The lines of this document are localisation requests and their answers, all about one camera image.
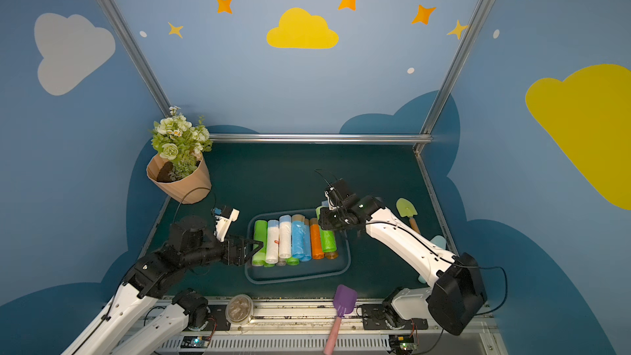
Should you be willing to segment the white trash bag roll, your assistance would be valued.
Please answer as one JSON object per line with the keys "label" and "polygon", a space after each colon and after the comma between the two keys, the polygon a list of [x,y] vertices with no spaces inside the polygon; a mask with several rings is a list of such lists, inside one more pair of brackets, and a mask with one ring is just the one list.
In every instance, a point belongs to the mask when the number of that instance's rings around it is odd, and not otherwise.
{"label": "white trash bag roll", "polygon": [[283,215],[279,218],[279,258],[292,256],[292,217]]}
{"label": "white trash bag roll", "polygon": [[279,221],[269,220],[267,226],[266,264],[275,265],[279,261]]}

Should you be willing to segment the blue trash bag roll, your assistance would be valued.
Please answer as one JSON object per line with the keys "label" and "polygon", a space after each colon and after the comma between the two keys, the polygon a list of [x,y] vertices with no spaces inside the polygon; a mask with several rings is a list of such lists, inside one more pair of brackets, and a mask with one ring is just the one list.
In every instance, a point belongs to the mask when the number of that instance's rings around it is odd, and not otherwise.
{"label": "blue trash bag roll", "polygon": [[292,257],[301,260],[305,256],[305,228],[304,216],[292,216]]}
{"label": "blue trash bag roll", "polygon": [[312,259],[312,242],[311,242],[311,229],[310,229],[310,221],[305,218],[303,220],[304,223],[304,253],[301,261],[307,262]]}

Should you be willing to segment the orange trash bag roll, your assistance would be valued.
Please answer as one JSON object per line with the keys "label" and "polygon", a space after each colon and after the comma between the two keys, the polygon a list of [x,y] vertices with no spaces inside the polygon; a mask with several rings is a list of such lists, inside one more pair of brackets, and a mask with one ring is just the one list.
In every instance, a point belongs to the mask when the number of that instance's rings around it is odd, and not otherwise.
{"label": "orange trash bag roll", "polygon": [[339,254],[336,251],[326,252],[325,257],[329,260],[334,260],[339,257]]}
{"label": "orange trash bag roll", "polygon": [[321,260],[325,258],[325,253],[322,248],[320,238],[320,226],[318,225],[318,219],[310,219],[310,237],[311,237],[311,250],[312,259]]}

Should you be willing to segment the dark teal storage box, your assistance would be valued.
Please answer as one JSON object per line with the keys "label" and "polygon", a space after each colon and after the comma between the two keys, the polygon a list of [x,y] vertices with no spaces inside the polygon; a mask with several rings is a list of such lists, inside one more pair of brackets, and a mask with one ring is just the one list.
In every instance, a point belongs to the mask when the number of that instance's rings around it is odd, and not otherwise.
{"label": "dark teal storage box", "polygon": [[320,210],[294,210],[284,212],[264,213],[252,219],[248,225],[248,238],[262,241],[264,247],[258,251],[252,260],[246,264],[246,278],[253,284],[286,284],[290,282],[303,281],[308,279],[324,279],[325,277],[343,274],[351,265],[350,247],[346,235],[336,233],[335,240],[339,257],[329,260],[326,257],[321,260],[313,260],[303,262],[297,266],[275,266],[265,268],[266,263],[266,243],[267,243],[267,226],[269,220],[278,220],[283,215],[303,215],[304,219],[318,218]]}

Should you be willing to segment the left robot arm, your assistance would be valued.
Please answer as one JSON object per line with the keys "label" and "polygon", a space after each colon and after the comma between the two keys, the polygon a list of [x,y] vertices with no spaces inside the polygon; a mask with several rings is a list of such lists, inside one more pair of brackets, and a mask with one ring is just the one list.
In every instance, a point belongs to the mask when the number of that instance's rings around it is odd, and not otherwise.
{"label": "left robot arm", "polygon": [[251,261],[263,248],[263,242],[228,235],[230,224],[230,220],[221,217],[212,230],[196,216],[171,224],[168,241],[130,268],[99,315],[63,352],[110,354],[140,317],[188,271],[216,262],[243,266]]}

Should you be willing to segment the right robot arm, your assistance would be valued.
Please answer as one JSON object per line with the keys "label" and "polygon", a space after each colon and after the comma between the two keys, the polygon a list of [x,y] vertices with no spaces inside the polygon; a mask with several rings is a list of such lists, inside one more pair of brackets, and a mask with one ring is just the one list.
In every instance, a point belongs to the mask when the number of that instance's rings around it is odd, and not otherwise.
{"label": "right robot arm", "polygon": [[358,197],[340,179],[325,189],[328,208],[318,219],[324,230],[364,228],[424,279],[426,289],[396,289],[383,302],[387,322],[399,327],[429,314],[451,335],[463,333],[487,300],[481,267],[468,253],[440,248],[404,224],[382,201]]}

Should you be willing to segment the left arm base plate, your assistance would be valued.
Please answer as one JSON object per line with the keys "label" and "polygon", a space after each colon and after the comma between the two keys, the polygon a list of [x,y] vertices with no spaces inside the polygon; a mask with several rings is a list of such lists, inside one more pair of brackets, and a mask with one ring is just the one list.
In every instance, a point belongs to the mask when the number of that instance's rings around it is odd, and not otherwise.
{"label": "left arm base plate", "polygon": [[210,304],[206,314],[198,327],[191,328],[197,331],[229,331],[231,323],[228,321],[226,304]]}

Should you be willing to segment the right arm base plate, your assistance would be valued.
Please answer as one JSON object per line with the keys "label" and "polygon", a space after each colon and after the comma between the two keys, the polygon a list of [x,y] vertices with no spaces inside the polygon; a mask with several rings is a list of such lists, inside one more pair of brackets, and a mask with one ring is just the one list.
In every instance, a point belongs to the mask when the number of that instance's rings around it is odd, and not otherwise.
{"label": "right arm base plate", "polygon": [[358,314],[364,330],[412,330],[413,328],[427,330],[429,328],[427,319],[404,320],[382,304],[360,305]]}

